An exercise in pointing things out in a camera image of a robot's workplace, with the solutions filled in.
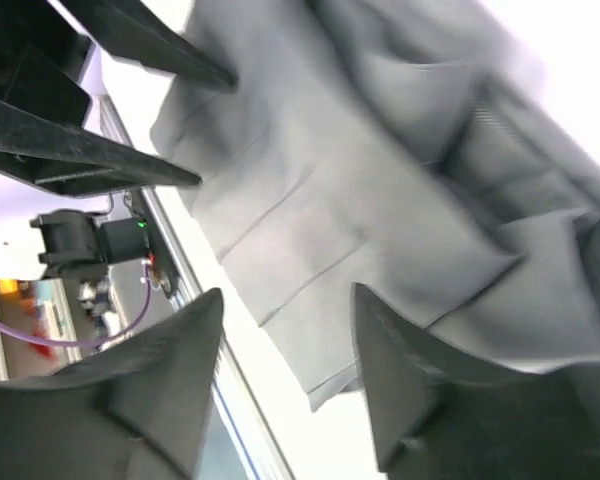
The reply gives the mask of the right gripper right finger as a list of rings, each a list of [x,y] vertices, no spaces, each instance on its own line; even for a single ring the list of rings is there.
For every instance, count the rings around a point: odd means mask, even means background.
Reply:
[[[391,479],[600,479],[600,359],[523,373],[404,319],[363,284],[353,323]]]

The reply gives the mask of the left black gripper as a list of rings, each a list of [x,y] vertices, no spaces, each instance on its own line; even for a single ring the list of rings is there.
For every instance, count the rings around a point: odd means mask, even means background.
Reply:
[[[62,5],[113,57],[214,91],[236,85],[232,72],[141,1]],[[91,45],[47,1],[0,1],[0,174],[70,197],[199,184],[191,171],[80,128],[91,105],[79,85]]]

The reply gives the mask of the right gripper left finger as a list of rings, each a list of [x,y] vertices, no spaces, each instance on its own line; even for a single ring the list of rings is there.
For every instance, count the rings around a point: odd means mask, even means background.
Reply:
[[[213,288],[99,354],[0,382],[0,480],[193,478],[223,310]]]

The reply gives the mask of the grey skirt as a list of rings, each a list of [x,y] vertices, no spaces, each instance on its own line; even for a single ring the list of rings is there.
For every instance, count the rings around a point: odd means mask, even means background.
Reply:
[[[236,90],[177,78],[152,129],[313,408],[357,375],[350,289],[519,369],[600,355],[600,168],[504,81],[475,1],[199,1]]]

